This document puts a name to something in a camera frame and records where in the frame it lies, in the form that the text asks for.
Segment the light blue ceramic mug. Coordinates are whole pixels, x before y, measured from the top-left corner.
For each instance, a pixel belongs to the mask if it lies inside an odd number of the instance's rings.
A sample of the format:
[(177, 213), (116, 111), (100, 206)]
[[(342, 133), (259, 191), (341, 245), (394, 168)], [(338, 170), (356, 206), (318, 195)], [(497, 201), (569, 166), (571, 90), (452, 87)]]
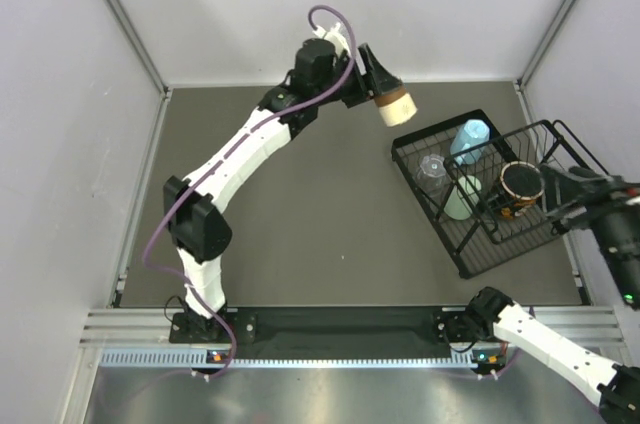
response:
[(482, 157), (484, 144), (489, 138), (490, 128), (483, 120), (467, 120), (450, 146), (455, 163), (459, 166), (475, 164)]

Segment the mint green cup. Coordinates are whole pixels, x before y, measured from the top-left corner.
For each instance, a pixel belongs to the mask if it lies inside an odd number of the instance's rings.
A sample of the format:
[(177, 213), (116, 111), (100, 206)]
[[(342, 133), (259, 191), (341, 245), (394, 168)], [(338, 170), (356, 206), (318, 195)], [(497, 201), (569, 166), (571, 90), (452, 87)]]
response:
[(453, 185), (444, 213), (451, 219), (469, 219), (477, 206), (482, 191), (481, 181), (475, 176), (460, 177)]

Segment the clear plastic glass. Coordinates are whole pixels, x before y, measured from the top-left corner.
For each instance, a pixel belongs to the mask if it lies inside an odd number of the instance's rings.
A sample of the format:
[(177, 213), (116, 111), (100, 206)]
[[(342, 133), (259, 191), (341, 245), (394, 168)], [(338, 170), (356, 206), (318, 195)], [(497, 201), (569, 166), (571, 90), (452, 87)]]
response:
[(439, 154), (424, 155), (419, 159), (415, 179), (420, 190), (429, 198), (441, 198), (448, 182), (444, 158)]

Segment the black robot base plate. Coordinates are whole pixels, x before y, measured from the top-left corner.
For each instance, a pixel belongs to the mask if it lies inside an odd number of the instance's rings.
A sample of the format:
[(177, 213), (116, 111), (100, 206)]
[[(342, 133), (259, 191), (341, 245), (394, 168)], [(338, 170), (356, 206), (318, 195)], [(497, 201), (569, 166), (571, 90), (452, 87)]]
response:
[(437, 306), (239, 307), (219, 316), (247, 360), (441, 358), (453, 344), (498, 341), (464, 310)]

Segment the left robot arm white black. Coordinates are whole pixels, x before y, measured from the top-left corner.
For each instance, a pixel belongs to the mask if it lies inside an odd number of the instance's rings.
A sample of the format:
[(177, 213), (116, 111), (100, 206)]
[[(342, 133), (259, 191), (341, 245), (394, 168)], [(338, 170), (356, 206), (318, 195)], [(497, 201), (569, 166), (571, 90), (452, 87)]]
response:
[(250, 176), (276, 151), (297, 137), (318, 116), (317, 98), (354, 107), (373, 101), (388, 127), (415, 116), (416, 105), (403, 82), (390, 74), (370, 47), (359, 46), (365, 69), (351, 64), (351, 53), (337, 39), (306, 40), (285, 80), (268, 90), (233, 138), (185, 178), (169, 178), (163, 189), (170, 219), (167, 229), (186, 276), (186, 307), (191, 328), (205, 341), (225, 332), (219, 311), (226, 302), (221, 256), (232, 238), (223, 213)]

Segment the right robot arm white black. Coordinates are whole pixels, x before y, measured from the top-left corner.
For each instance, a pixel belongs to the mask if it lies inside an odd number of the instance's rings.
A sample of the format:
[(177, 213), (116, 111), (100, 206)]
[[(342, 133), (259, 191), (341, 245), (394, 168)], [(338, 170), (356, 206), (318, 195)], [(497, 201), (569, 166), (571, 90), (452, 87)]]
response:
[[(569, 230), (588, 229), (623, 302), (639, 308), (639, 186), (618, 175), (543, 164), (547, 215)], [(501, 291), (485, 287), (464, 321), (478, 340), (516, 345), (572, 384), (607, 423), (639, 420), (639, 369), (597, 355), (543, 325)]]

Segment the steel tumbler with cork base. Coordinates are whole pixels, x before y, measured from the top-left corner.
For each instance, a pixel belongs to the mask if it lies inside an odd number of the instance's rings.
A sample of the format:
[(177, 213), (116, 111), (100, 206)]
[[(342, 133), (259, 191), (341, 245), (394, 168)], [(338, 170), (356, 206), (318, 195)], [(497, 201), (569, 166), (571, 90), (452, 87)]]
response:
[(373, 99), (387, 127), (395, 127), (410, 121), (417, 113), (417, 106), (405, 87)]

